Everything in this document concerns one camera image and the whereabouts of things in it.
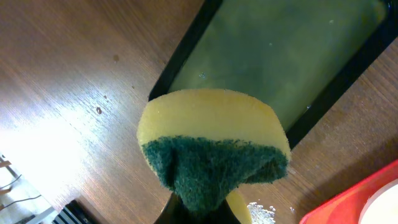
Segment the yellow green sponge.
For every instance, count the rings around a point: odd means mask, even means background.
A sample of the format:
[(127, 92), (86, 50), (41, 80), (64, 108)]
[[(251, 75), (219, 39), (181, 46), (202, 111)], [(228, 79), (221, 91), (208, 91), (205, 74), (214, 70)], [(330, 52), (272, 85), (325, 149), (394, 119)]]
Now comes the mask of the yellow green sponge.
[(252, 219), (237, 188), (285, 177), (291, 158), (274, 110), (224, 89), (179, 90), (151, 100), (137, 141), (160, 183), (190, 212), (206, 215), (226, 200), (240, 223)]

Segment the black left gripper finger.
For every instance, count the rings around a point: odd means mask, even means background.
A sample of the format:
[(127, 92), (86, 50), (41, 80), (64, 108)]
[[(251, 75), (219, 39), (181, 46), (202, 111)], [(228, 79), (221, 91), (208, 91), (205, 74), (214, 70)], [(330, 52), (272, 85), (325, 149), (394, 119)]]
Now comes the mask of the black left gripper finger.
[(226, 200), (206, 215), (190, 212), (182, 199), (172, 193), (154, 224), (240, 224)]

